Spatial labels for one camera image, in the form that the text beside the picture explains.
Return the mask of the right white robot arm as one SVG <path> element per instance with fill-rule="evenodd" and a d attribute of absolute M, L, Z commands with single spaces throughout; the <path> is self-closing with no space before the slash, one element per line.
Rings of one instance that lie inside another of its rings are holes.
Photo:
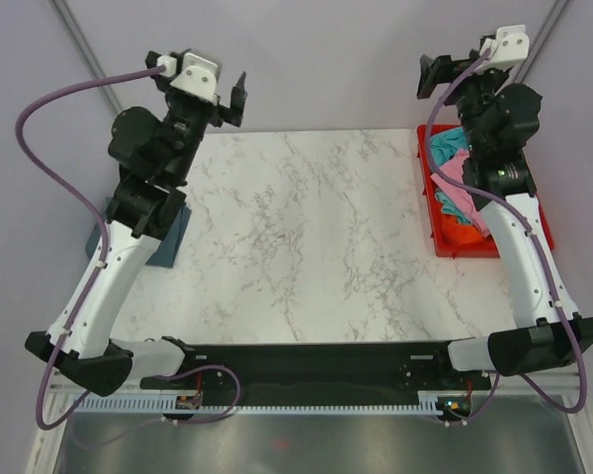
<path fill-rule="evenodd" d="M 568 294 L 543 228 L 537 187 L 524 154 L 539 130 L 542 96 L 509 73 L 478 71 L 481 57 L 448 55 L 420 59 L 417 98 L 428 99 L 440 84 L 453 105 L 469 156 L 461 188 L 480 212 L 505 267 L 515 327 L 482 338 L 451 341 L 448 355 L 433 363 L 442 387 L 458 387 L 469 371 L 504 376 L 560 368 L 581 360 L 593 345 L 593 317 L 581 315 Z"/>

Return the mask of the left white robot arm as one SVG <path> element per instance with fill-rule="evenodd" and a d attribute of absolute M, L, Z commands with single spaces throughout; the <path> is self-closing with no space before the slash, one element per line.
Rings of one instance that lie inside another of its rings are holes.
<path fill-rule="evenodd" d="M 98 254 L 65 313 L 46 331 L 32 332 L 26 349 L 90 393 L 109 396 L 125 382 L 165 378 L 186 388 L 197 377 L 192 350 L 173 337 L 145 342 L 114 340 L 111 332 L 139 272 L 166 239 L 186 205 L 183 187 L 208 126 L 239 126 L 247 100 L 246 78 L 230 104 L 207 102 L 160 79 L 168 113 L 143 107 L 122 111 L 112 125 L 109 154 L 120 181 L 101 220 Z"/>

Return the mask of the dark blue-grey t shirt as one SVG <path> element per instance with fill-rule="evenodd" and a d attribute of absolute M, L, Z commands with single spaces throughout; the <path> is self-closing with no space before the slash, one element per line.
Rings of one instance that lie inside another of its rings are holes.
<path fill-rule="evenodd" d="M 82 204 L 93 214 L 96 229 L 86 244 L 87 255 L 101 272 L 119 260 L 113 256 L 113 222 L 129 228 L 129 237 L 147 236 L 158 240 L 158 247 L 147 259 L 149 267 L 171 269 L 174 266 L 187 229 L 191 210 L 182 202 L 182 194 L 157 194 L 155 197 L 109 197 L 107 207 L 99 213 L 87 199 Z"/>

